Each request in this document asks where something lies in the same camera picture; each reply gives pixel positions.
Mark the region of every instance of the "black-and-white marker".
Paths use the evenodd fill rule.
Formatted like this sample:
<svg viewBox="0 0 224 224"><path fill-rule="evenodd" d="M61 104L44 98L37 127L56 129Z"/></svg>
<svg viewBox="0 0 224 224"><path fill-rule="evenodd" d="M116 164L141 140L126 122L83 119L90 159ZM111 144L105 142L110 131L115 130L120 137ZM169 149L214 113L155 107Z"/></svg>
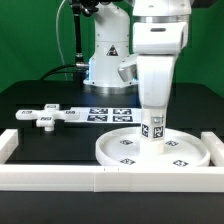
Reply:
<svg viewBox="0 0 224 224"><path fill-rule="evenodd" d="M106 115L89 115L87 121L92 122L106 122L107 116Z"/></svg>
<svg viewBox="0 0 224 224"><path fill-rule="evenodd" d="M104 108L91 108L89 111L90 114L108 114L108 109Z"/></svg>
<svg viewBox="0 0 224 224"><path fill-rule="evenodd" d="M113 116L113 122L133 122L132 116Z"/></svg>

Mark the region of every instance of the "green background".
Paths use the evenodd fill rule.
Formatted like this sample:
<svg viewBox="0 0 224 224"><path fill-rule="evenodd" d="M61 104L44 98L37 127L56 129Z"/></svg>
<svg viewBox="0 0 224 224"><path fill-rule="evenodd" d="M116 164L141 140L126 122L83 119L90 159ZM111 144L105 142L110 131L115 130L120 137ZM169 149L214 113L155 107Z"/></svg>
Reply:
<svg viewBox="0 0 224 224"><path fill-rule="evenodd" d="M2 0L0 3L0 92L20 80L37 80L61 65L55 20L62 0ZM119 3L131 14L127 4ZM93 18L81 18L85 60L94 52ZM60 17L66 63L75 56L74 25L68 5ZM56 75L51 79L65 79ZM188 47L181 53L174 82L201 83L224 97L224 1L193 9Z"/></svg>

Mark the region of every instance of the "black tabletop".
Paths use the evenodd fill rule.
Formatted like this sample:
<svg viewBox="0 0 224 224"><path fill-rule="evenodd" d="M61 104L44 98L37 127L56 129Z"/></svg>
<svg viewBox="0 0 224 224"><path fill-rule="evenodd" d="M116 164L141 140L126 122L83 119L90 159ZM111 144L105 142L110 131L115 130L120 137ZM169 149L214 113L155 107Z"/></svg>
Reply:
<svg viewBox="0 0 224 224"><path fill-rule="evenodd" d="M32 121L17 121L19 109L43 109L58 103L74 107L137 107L138 95L101 95L85 92L72 82L23 81L0 94L0 128L17 128L20 147L8 163L95 164L94 142L114 125L57 121L55 132L46 135ZM224 99L197 84L173 85L167 127L200 137L201 131L224 136ZM48 146L45 154L38 150ZM71 150L74 156L68 156ZM93 193L93 192L0 192L0 223L223 223L224 194L220 193Z"/></svg>

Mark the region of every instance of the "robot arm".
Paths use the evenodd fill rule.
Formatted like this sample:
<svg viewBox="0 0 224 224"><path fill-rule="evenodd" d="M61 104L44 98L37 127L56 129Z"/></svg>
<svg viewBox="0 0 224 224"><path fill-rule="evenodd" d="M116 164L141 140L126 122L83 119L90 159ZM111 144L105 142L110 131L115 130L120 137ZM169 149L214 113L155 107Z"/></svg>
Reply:
<svg viewBox="0 0 224 224"><path fill-rule="evenodd" d="M190 14L190 0L136 0L134 4L133 51L138 55L143 157L163 153L173 71L187 45Z"/></svg>

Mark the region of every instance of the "white bar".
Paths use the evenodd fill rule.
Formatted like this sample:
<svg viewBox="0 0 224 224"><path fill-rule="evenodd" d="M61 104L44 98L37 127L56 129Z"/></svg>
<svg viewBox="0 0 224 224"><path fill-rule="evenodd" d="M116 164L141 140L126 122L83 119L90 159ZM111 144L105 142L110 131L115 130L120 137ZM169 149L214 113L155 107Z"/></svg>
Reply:
<svg viewBox="0 0 224 224"><path fill-rule="evenodd" d="M133 170L100 166L0 165L0 190L224 192L224 168Z"/></svg>
<svg viewBox="0 0 224 224"><path fill-rule="evenodd" d="M18 131L7 129L0 136L0 164L4 164L18 146Z"/></svg>

